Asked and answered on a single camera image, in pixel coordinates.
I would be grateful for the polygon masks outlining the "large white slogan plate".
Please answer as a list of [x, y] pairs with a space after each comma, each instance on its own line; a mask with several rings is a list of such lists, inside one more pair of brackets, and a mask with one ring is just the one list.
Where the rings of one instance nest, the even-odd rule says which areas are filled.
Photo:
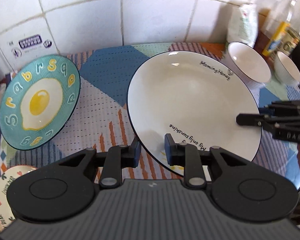
[[241, 113], [258, 113], [244, 82], [227, 66], [189, 51], [168, 51], [145, 61], [133, 74], [127, 93], [128, 116], [143, 148], [163, 167], [164, 137], [208, 150], [220, 146], [249, 161], [261, 143], [261, 129], [236, 122]]

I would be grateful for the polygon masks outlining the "teal fried egg plate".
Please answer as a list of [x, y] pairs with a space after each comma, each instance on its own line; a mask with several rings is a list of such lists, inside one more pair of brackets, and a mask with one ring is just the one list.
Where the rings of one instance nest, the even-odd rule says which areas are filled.
[[81, 90], [76, 65], [61, 55], [39, 57], [8, 84], [0, 105], [0, 130], [13, 148], [28, 151], [54, 138], [74, 112]]

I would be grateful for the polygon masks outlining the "small white heart plate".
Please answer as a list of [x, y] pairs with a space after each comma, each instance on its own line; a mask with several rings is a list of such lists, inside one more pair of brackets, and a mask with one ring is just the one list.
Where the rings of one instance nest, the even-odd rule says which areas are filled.
[[2, 230], [6, 229], [15, 217], [7, 201], [7, 190], [17, 178], [36, 170], [36, 167], [29, 165], [17, 165], [7, 169], [0, 176], [0, 225]]

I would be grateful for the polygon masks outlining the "colourful patchwork table mat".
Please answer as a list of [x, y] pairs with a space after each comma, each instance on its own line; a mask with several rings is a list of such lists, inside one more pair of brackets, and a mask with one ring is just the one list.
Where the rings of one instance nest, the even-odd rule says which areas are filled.
[[[68, 55], [81, 75], [81, 93], [71, 119], [52, 141], [30, 151], [11, 148], [0, 131], [0, 176], [10, 167], [42, 167], [88, 146], [103, 152], [111, 146], [129, 143], [134, 138], [126, 106], [130, 78], [138, 66], [151, 56], [173, 50], [193, 51], [219, 61], [225, 49], [223, 44], [217, 43], [150, 43]], [[10, 78], [16, 74], [17, 70], [1, 80], [0, 102]], [[271, 83], [253, 91], [253, 95], [257, 104], [263, 107], [277, 100], [300, 100], [300, 88], [282, 85], [273, 77]], [[271, 134], [263, 132], [254, 162], [285, 176], [297, 188], [300, 187], [296, 144], [273, 140]], [[178, 178], [145, 150], [141, 152], [139, 166], [125, 169], [123, 177]]]

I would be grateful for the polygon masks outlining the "white ribbed bowl near bottles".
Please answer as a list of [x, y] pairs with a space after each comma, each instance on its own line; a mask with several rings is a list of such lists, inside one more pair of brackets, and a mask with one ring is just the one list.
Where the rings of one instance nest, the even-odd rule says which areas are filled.
[[296, 87], [300, 85], [300, 72], [294, 62], [283, 52], [275, 55], [274, 70], [277, 79], [287, 85]]

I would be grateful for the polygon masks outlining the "white ribbed bowl near bag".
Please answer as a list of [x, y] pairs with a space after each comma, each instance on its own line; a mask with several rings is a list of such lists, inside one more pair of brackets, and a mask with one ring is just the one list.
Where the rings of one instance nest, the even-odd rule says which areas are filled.
[[271, 81], [271, 71], [262, 56], [241, 42], [228, 44], [224, 64], [232, 70], [249, 89], [262, 88]]

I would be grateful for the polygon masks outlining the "yellow cap vinegar bottle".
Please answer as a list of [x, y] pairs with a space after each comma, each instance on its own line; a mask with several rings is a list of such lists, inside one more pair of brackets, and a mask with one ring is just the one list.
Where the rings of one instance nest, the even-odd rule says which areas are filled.
[[286, 29], [286, 33], [281, 40], [278, 50], [289, 56], [300, 42], [300, 11], [296, 13]]

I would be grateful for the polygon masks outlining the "yellow label oil bottle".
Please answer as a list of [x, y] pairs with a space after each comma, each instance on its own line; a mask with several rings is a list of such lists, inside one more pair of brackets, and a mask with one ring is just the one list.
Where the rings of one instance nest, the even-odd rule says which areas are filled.
[[296, 2], [297, 0], [280, 0], [268, 14], [260, 34], [261, 56], [264, 59], [270, 57], [285, 35], [294, 14]]

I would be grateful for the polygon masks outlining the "white green plastic bag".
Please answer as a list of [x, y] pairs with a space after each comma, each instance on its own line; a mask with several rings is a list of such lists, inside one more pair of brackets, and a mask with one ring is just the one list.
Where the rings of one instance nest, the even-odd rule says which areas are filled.
[[258, 35], [258, 13], [255, 4], [243, 4], [232, 9], [226, 36], [227, 43], [241, 42], [251, 48]]

